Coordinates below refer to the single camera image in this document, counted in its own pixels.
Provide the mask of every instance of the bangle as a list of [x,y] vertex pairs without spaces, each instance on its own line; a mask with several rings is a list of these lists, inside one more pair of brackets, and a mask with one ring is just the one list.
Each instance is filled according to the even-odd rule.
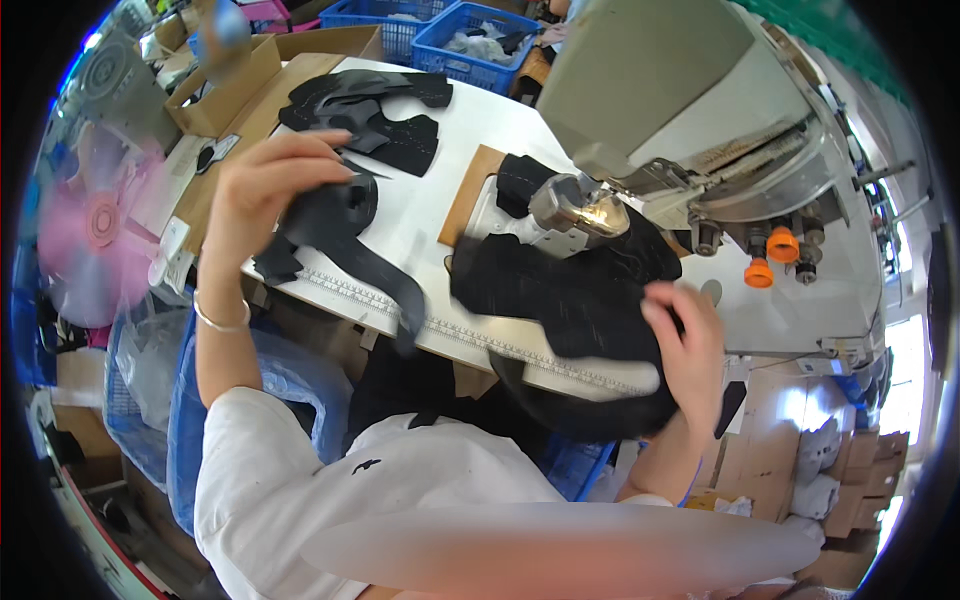
[[200,309],[200,290],[194,290],[193,292],[193,311],[197,313],[197,316],[200,317],[200,320],[210,328],[216,329],[221,333],[239,333],[241,331],[247,331],[249,329],[248,325],[250,325],[250,305],[247,304],[247,301],[243,298],[241,298],[240,301],[243,302],[243,307],[246,314],[244,314],[243,322],[240,325],[231,327],[217,325],[204,314],[203,310]]

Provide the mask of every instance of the sewing machine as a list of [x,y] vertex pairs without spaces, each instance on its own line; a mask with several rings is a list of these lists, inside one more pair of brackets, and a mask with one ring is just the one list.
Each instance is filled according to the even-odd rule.
[[537,110],[582,171],[581,205],[609,188],[689,231],[683,280],[715,281],[728,353],[828,359],[812,374],[882,349],[873,213],[842,113],[741,7],[594,0]]

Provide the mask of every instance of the white t-shirt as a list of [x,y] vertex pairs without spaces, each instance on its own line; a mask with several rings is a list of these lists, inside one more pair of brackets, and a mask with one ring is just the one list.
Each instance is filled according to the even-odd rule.
[[372,425],[325,466],[282,402],[249,388],[220,396],[204,424],[194,536],[227,594],[354,600],[367,584],[300,557],[317,531],[417,508],[564,502],[513,440],[445,418],[408,429],[414,416]]

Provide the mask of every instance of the orange knob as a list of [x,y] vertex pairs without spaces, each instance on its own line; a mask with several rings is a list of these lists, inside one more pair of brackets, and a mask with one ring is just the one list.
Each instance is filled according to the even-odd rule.
[[767,288],[774,284],[774,272],[767,266],[766,260],[755,258],[743,272],[743,282],[757,289]]
[[790,264],[800,258],[800,242],[793,236],[790,229],[785,227],[774,228],[767,238],[767,256],[771,260]]

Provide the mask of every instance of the ruler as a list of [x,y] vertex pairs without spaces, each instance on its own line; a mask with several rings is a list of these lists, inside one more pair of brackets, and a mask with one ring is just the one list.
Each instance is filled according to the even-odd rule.
[[[332,276],[309,267],[305,267],[297,273],[297,279],[349,300],[362,306],[365,310],[391,319],[399,319],[400,312],[396,302],[367,287],[357,285],[352,279],[347,280]],[[614,390],[622,396],[644,396],[646,394],[640,388],[619,381],[609,375],[573,366],[562,359],[521,348],[446,319],[438,319],[427,315],[423,329],[432,335],[440,336],[465,348],[480,350],[485,355],[487,350],[491,349],[498,354],[522,360],[527,363],[528,369],[536,369],[579,383]]]

